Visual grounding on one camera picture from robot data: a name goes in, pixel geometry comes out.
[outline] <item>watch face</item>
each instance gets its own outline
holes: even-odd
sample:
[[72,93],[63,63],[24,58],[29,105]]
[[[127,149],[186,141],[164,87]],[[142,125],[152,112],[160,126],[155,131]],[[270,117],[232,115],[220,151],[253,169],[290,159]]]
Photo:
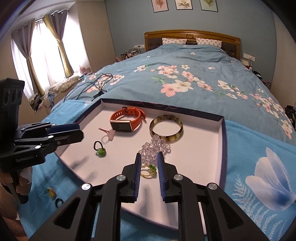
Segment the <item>watch face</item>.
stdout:
[[132,132],[130,122],[110,122],[114,131]]

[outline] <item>orange watch strap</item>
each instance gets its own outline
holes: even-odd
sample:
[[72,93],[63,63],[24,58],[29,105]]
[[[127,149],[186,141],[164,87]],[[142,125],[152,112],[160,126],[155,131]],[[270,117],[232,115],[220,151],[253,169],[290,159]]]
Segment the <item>orange watch strap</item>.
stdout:
[[142,118],[146,119],[145,112],[141,109],[135,108],[135,107],[128,107],[128,108],[122,108],[118,111],[116,111],[111,117],[110,120],[116,120],[120,116],[123,115],[133,115],[137,118],[131,121],[131,127],[132,130],[136,129],[142,122]]

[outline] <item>metal screw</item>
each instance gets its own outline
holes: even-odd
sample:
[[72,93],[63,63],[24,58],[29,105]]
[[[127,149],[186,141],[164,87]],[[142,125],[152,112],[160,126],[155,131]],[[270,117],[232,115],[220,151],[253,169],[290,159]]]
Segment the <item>metal screw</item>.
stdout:
[[126,178],[125,175],[118,175],[118,176],[116,177],[116,179],[117,179],[118,181],[123,181],[125,178]]
[[177,181],[181,181],[183,179],[183,176],[181,174],[176,174],[174,176],[174,179],[176,179]]
[[82,190],[89,190],[91,188],[91,185],[89,183],[84,183],[82,186],[81,186]]
[[216,183],[210,183],[209,184],[209,189],[211,190],[216,190],[218,188],[217,184]]

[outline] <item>pink flower hairpin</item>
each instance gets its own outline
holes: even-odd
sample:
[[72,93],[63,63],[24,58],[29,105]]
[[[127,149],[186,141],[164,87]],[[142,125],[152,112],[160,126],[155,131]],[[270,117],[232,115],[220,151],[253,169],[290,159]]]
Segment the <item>pink flower hairpin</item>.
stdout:
[[108,137],[109,141],[112,141],[112,140],[113,140],[113,138],[114,138],[114,136],[115,136],[115,131],[114,131],[114,130],[108,130],[108,131],[107,131],[107,130],[104,130],[104,129],[102,129],[102,128],[99,128],[99,130],[101,130],[101,131],[107,133],[107,137]]

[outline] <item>framed picture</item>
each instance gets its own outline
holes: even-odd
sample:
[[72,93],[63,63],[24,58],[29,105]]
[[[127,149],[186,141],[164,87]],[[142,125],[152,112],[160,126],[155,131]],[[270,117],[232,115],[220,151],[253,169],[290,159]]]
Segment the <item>framed picture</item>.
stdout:
[[191,0],[175,0],[176,8],[179,9],[192,9]]
[[168,4],[166,0],[151,0],[154,12],[168,11]]
[[202,10],[218,12],[216,0],[200,0]]

